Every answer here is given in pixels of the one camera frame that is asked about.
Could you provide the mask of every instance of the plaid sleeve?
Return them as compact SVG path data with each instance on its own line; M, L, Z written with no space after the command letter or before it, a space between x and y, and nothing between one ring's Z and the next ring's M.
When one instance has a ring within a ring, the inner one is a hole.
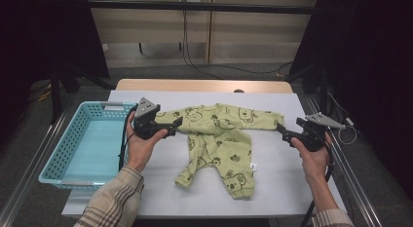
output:
M143 176L124 166L94 193L75 226L132 226L142 189Z
M353 227L353 222L349 216L341 209L328 209L317 213L313 217L313 225L316 227L324 226L341 226L341 227Z

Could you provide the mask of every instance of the yellow garment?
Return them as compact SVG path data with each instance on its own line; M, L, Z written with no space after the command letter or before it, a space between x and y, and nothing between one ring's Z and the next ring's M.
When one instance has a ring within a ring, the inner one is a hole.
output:
M217 103L159 112L157 123L183 116L181 132L188 133L189 164L175 180L188 187L196 170L216 167L233 198L252 196L251 138L242 129L275 130L283 115Z

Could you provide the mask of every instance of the baby onesie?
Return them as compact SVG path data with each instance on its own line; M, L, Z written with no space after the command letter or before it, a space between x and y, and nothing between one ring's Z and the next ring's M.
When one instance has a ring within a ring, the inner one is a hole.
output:
M155 120L170 123L181 116L178 130L188 133L189 163L175 183L188 187L197 170L216 167L233 198L251 196L251 138L241 130L275 130L283 115L216 103L159 112Z

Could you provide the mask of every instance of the hand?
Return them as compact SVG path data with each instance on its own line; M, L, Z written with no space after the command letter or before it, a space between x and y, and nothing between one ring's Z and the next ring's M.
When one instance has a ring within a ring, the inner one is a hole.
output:
M328 143L331 142L328 133L325 134L325 139ZM293 137L291 142L300 152L300 157L303 159L303 169L307 183L311 183L317 179L324 179L325 169L329 159L327 149L322 147L319 151L310 152L298 138Z
M168 130L162 129L156 132L151 138L147 140L142 139L134 134L133 127L131 126L133 117L134 112L132 112L130 117L128 118L127 125L127 138L129 139L128 166L141 172L143 171L143 169L145 169L146 164L151 158L155 144L168 133Z

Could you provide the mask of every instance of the light blue basket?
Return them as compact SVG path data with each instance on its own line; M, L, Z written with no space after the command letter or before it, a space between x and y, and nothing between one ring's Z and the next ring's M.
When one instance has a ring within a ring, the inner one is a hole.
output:
M39 181L62 189L97 189L112 179L118 173L125 119L133 107L134 103L81 103Z

